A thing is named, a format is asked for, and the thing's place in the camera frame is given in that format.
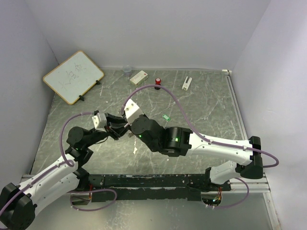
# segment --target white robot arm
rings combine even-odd
[[[66,153],[67,160],[73,162],[72,167],[65,163],[63,157],[60,157],[33,178],[17,186],[8,184],[0,195],[0,221],[9,229],[26,229],[42,209],[63,194],[75,189],[79,191],[87,190],[89,173],[82,166],[87,163],[93,153],[88,147],[106,137],[112,137],[117,140],[128,130],[153,152],[160,152],[170,157],[210,154],[229,160],[220,166],[207,169],[206,173],[200,176],[198,174],[194,174],[191,177],[190,175],[174,176],[174,181],[170,183],[172,193],[176,192],[174,187],[191,189],[197,186],[202,191],[209,191],[212,189],[212,185],[213,187],[215,186],[214,188],[218,188],[219,185],[235,177],[242,176],[259,179],[263,175],[261,156],[248,149],[255,147],[255,143],[260,144],[257,143],[257,138],[253,141],[236,141],[202,135],[211,140],[207,142],[187,128],[163,128],[156,121],[149,119],[131,99],[127,102],[124,110],[124,118],[101,114],[96,111],[93,116],[93,129],[86,130],[74,127],[70,130],[69,138],[67,139],[70,147]],[[222,142],[226,145],[240,145],[242,149],[221,146],[214,142]],[[149,181],[148,187],[158,186],[156,189],[159,188],[161,176],[140,175],[138,179],[142,177]],[[133,176],[118,175],[115,179],[121,180],[120,186],[122,187],[129,187],[130,184],[135,185],[135,182],[131,182]],[[116,189],[114,185],[108,186],[106,177],[102,178],[100,184],[102,184],[103,188],[111,187]],[[117,187],[117,192],[124,191],[120,186]]]

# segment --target white box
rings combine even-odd
[[[148,78],[148,74],[145,73],[143,70],[138,72],[133,78],[130,79],[130,82],[135,86],[140,85],[143,81]]]

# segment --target wire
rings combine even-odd
[[[95,143],[95,145],[98,145],[98,144],[104,143],[104,142],[106,142],[106,141],[107,141],[107,139],[108,139],[108,137],[106,137],[106,138],[105,138],[103,141],[100,141],[100,142]]]
[[[219,145],[219,146],[225,146],[225,147],[231,147],[231,148],[236,148],[236,149],[245,149],[244,146],[240,146],[240,145],[232,145],[232,144],[226,144],[226,143],[222,143],[222,142],[218,142],[218,141],[211,141],[209,140],[208,138],[204,137],[193,125],[192,123],[189,121],[185,111],[183,110],[181,104],[179,103],[178,99],[176,98],[176,96],[167,88],[165,88],[164,86],[161,86],[161,85],[156,85],[156,84],[149,84],[149,85],[143,85],[141,86],[140,88],[136,89],[135,91],[133,91],[127,98],[126,100],[124,101],[124,104],[121,106],[121,109],[120,109],[120,114],[121,115],[124,115],[124,109],[125,109],[125,106],[126,106],[126,103],[128,102],[128,100],[138,91],[140,90],[143,90],[145,88],[149,88],[149,87],[158,87],[158,88],[161,88],[163,90],[165,90],[169,95],[171,95],[171,97],[174,99],[175,103],[178,105],[184,119],[186,120],[188,126],[191,128],[191,130],[198,136],[200,137],[201,139],[203,139],[204,141],[206,142],[210,142],[212,144],[215,144],[215,145]],[[264,155],[267,155],[271,158],[273,158],[276,163],[275,164],[270,164],[270,165],[264,165],[263,167],[264,168],[271,168],[271,167],[275,167],[279,164],[279,160],[272,154],[268,153],[268,152],[265,152],[263,150],[259,150],[259,149],[255,149],[255,148],[250,148],[250,147],[247,147],[246,148],[247,150],[251,150],[251,151],[255,151],[255,152],[259,152],[259,153],[262,153]]]
[[[109,206],[111,206],[112,204],[115,203],[116,199],[117,199],[117,193],[115,190],[113,189],[108,189],[108,188],[103,188],[103,189],[98,189],[98,190],[93,190],[93,191],[88,191],[88,192],[70,192],[70,193],[73,193],[73,194],[87,194],[87,193],[99,193],[99,192],[112,192],[114,193],[114,199],[111,201],[111,203],[103,206],[103,207],[99,207],[99,208],[95,208],[95,209],[83,209],[83,208],[77,208],[75,207],[73,204],[72,204],[72,198],[70,198],[70,202],[71,202],[71,207],[77,211],[83,211],[83,212],[94,212],[94,211],[99,211],[101,209],[104,209],[104,208],[107,208]]]
[[[66,125],[74,118],[79,117],[79,116],[83,116],[83,115],[91,115],[92,112],[83,112],[83,113],[79,113],[76,115],[71,116],[70,118],[67,119],[67,121],[65,121],[65,123],[62,126],[61,132],[59,134],[59,150],[61,151],[61,155],[65,161],[65,163],[69,166],[69,167],[73,167],[74,163],[72,162],[71,164],[69,163],[69,161],[67,160],[65,153],[64,153],[64,149],[63,149],[63,143],[62,143],[62,139],[63,139],[63,133],[64,133],[64,129],[66,127]]]
[[[242,200],[240,200],[240,201],[238,201],[238,202],[236,202],[234,204],[231,204],[231,205],[217,206],[217,207],[207,206],[207,207],[212,207],[212,209],[225,209],[225,208],[231,208],[231,207],[237,206],[237,205],[241,204],[243,201],[245,201],[248,198],[248,196],[249,196],[249,186],[242,179],[240,179],[240,178],[235,178],[235,179],[237,179],[237,180],[241,181],[243,184],[245,184],[245,186],[247,188],[247,192],[245,194],[245,197]]]

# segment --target black mounting base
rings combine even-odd
[[[155,175],[90,175],[89,183],[93,190],[100,188],[114,189],[117,200],[146,199],[187,199],[201,201],[201,192],[230,191],[227,182],[210,186],[205,183],[205,174],[155,174]],[[110,192],[92,194],[92,202],[113,200]]]

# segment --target clear plastic cup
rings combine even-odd
[[[123,71],[124,71],[124,75],[126,76],[126,77],[130,77],[131,76],[131,74],[132,74],[132,68],[131,68],[131,66],[123,66],[123,69],[122,69]]]

